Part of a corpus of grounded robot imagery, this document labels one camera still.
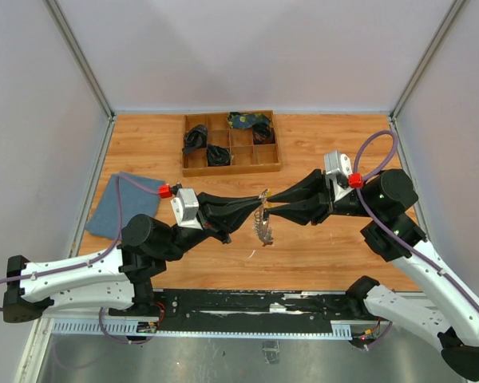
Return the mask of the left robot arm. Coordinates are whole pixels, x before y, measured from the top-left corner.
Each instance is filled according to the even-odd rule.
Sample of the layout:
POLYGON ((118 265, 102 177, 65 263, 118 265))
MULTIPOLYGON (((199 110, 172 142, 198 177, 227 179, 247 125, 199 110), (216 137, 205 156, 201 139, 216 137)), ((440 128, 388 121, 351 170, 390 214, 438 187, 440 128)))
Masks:
POLYGON ((162 310, 152 277, 206 239, 230 243, 232 233, 262 204, 258 195, 228 198, 182 188, 170 201, 176 218, 172 226, 138 214, 122 227, 120 242, 109 249, 47 263, 13 256, 7 263, 3 320, 23 323, 46 313, 82 308, 136 316, 162 310))

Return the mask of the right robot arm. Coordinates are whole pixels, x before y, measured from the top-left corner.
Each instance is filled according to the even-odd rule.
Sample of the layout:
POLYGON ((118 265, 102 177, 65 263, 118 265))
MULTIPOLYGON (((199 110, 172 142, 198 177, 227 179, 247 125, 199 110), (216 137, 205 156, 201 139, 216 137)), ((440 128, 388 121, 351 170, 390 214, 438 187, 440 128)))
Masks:
POLYGON ((362 276, 346 292, 347 313, 356 319, 371 314, 393 322, 431 344, 458 375, 479 381, 479 297, 407 215, 418 195, 403 170, 389 169, 368 179, 358 173, 332 176, 316 169, 268 200, 274 205, 269 214, 299 225, 317 225, 331 215, 369 217, 361 230, 367 246, 418 284, 434 308, 362 276))

